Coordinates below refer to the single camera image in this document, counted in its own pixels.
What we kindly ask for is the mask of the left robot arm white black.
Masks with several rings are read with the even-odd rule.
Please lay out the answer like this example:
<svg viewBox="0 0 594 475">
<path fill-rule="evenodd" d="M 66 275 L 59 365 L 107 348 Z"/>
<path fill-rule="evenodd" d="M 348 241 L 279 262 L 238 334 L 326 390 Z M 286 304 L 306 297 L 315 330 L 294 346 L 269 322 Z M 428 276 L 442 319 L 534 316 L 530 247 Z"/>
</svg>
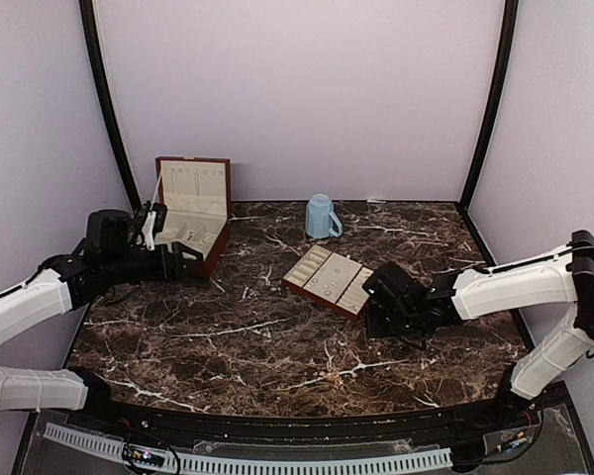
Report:
<svg viewBox="0 0 594 475">
<path fill-rule="evenodd" d="M 82 244 L 72 254 L 52 256 L 28 280 L 0 293 L 0 345 L 42 322 L 91 305 L 116 285 L 180 280 L 203 260 L 200 251 L 179 242 L 121 251 Z M 119 408 L 110 398 L 109 385 L 84 368 L 0 366 L 0 412 L 80 411 L 96 429 L 110 431 L 120 422 Z"/>
</svg>

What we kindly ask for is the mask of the brown jewelry tray cream lining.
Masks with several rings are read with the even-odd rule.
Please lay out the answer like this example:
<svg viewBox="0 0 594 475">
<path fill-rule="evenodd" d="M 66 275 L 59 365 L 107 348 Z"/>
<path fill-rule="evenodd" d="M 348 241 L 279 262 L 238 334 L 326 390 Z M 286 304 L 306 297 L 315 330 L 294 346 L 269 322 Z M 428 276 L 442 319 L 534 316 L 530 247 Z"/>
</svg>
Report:
<svg viewBox="0 0 594 475">
<path fill-rule="evenodd" d="M 372 273 L 349 257 L 313 245 L 283 276 L 282 283 L 291 291 L 355 322 L 368 301 L 363 284 Z"/>
</svg>

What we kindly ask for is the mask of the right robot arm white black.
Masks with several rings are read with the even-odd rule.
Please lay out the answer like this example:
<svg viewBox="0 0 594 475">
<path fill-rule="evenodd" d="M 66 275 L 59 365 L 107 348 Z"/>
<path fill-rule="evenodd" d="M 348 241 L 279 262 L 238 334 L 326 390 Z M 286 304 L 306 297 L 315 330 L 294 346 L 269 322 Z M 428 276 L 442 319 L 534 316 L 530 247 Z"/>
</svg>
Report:
<svg viewBox="0 0 594 475">
<path fill-rule="evenodd" d="M 425 286 L 387 262 L 363 283 L 377 316 L 395 332 L 428 336 L 506 310 L 565 303 L 553 330 L 505 371 L 485 409 L 493 428 L 508 428 L 524 405 L 583 356 L 594 356 L 594 236 L 584 230 L 547 253 L 494 267 L 459 269 Z"/>
</svg>

